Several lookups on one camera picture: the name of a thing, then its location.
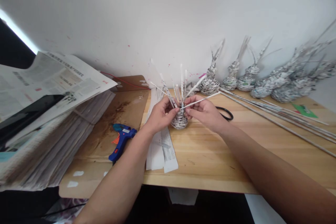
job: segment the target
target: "hand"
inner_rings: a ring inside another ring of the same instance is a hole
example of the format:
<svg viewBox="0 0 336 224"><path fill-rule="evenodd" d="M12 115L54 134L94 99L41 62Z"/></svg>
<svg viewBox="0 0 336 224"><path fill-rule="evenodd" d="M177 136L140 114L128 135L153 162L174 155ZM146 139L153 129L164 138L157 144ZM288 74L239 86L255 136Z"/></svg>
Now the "hand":
<svg viewBox="0 0 336 224"><path fill-rule="evenodd" d="M202 99L203 97L194 95L188 97L184 101L184 104L188 105L189 103L197 102ZM205 127L209 128L215 133L220 133L224 127L229 125L229 123L218 112L215 105L209 100L201 101L186 108L185 116L188 118L188 120L195 117Z"/></svg>
<svg viewBox="0 0 336 224"><path fill-rule="evenodd" d="M156 132L167 127L179 110L179 108L173 108L168 97L165 96L160 102L154 105L151 115L143 127L154 135Z"/></svg>

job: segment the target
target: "black scissors handle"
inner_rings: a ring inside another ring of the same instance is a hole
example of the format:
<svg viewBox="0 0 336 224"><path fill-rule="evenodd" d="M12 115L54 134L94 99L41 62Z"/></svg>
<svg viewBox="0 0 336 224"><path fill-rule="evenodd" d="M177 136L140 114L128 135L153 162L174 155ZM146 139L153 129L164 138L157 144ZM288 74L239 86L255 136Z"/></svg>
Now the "black scissors handle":
<svg viewBox="0 0 336 224"><path fill-rule="evenodd" d="M226 108L217 107L217 106L216 106L216 108L217 108L217 109L224 110L225 112L227 112L227 113L231 116L231 117L229 118L229 117L226 117L225 115L223 115L222 113L220 113L220 114L222 115L222 117L224 117L224 119L226 119L226 120L228 120L228 121L231 121L231 120L233 119L233 114L232 114L229 110L227 110Z"/></svg>

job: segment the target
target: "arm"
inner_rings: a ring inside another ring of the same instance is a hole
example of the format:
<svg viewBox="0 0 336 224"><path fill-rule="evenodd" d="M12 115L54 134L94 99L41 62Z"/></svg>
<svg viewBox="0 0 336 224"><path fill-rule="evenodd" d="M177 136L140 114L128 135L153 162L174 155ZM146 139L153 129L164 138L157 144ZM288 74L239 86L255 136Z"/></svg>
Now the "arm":
<svg viewBox="0 0 336 224"><path fill-rule="evenodd" d="M185 104L200 99L189 97ZM212 102L196 103L186 115L222 137L256 189L287 223L336 223L334 195L228 123Z"/></svg>
<svg viewBox="0 0 336 224"><path fill-rule="evenodd" d="M103 178L76 218L75 224L124 222L144 180L145 161L152 138L156 132L170 124L179 110L170 108L168 97L153 107L148 121Z"/></svg>

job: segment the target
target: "left hand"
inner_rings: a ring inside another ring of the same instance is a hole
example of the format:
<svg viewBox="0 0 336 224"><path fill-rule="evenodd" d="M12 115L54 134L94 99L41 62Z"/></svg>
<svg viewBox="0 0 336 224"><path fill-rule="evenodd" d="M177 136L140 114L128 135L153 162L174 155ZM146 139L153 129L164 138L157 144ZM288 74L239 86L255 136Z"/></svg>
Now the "left hand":
<svg viewBox="0 0 336 224"><path fill-rule="evenodd" d="M165 96L160 102L154 105L151 115L143 128L146 128L154 135L167 127L179 110L179 108L173 108L168 97Z"/></svg>

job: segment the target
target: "cardboard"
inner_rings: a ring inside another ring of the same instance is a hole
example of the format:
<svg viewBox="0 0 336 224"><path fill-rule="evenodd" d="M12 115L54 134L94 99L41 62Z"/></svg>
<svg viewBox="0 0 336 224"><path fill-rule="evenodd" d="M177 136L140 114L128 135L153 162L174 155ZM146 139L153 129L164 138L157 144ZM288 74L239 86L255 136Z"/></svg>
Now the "cardboard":
<svg viewBox="0 0 336 224"><path fill-rule="evenodd" d="M141 75L121 77L120 79L136 86L146 84L145 78ZM114 123L125 124L136 130L140 128L149 90L128 85L117 79L113 80L122 84L117 87L117 91L114 91L115 98L96 123L67 169L59 185L61 197L89 198L103 179L104 174L110 170L112 162L108 160L108 156L116 148L116 144L112 141L118 137L118 133L112 127ZM83 172L82 175L74 176L78 171Z"/></svg>

